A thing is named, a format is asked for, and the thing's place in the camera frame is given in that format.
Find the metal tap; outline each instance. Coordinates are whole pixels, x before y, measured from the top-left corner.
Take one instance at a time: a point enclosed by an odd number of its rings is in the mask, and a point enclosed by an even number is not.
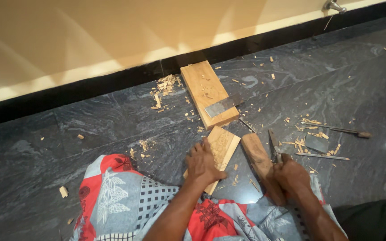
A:
[[[346,12],[346,8],[342,8],[339,4],[336,3],[337,0],[327,0],[323,6],[323,9],[329,10],[334,9],[339,12],[339,14],[344,14]]]

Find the black granite floor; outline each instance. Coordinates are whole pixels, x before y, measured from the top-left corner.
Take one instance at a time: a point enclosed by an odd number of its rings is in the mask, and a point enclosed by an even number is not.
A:
[[[229,94],[239,91],[246,99],[239,109],[261,132],[268,153],[267,129],[273,128],[281,141],[292,141],[305,134],[294,126],[300,115],[309,114],[309,119],[327,125],[372,132],[374,137],[366,140],[318,129],[330,137],[330,149],[340,143],[338,156],[350,161],[294,156],[319,172],[328,203],[333,207],[355,205],[386,199],[383,47],[386,18],[213,67],[221,66],[215,71]],[[193,121],[185,116],[195,109],[185,89],[175,87],[170,96],[163,96],[169,110],[157,113],[150,108],[154,104],[149,95],[152,87],[156,82],[0,124],[0,240],[59,240],[59,230],[67,240],[73,229],[67,220],[80,212],[76,192],[83,174],[101,154],[129,153],[132,148],[136,151],[133,162],[141,173],[165,184],[183,183],[185,152],[208,133],[197,132],[202,126],[198,115],[190,116]],[[283,121],[286,117],[290,123]],[[238,136],[249,133],[238,121],[225,129]],[[147,141],[148,151],[142,151],[139,140]],[[283,145],[282,151],[293,154],[295,149]],[[141,153],[150,157],[141,158]],[[237,171],[233,170],[235,164],[239,165]],[[254,174],[241,145],[227,171],[229,177],[218,184],[215,197],[250,203],[262,196],[249,184]],[[233,186],[236,175],[239,183]],[[58,190],[62,185],[70,191],[65,199]]]

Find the wooden handle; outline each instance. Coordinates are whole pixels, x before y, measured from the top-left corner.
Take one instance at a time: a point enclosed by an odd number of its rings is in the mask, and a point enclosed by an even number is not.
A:
[[[241,143],[272,200],[276,205],[284,206],[287,200],[279,183],[273,178],[273,163],[260,142],[259,136],[255,133],[246,134],[241,138]]]

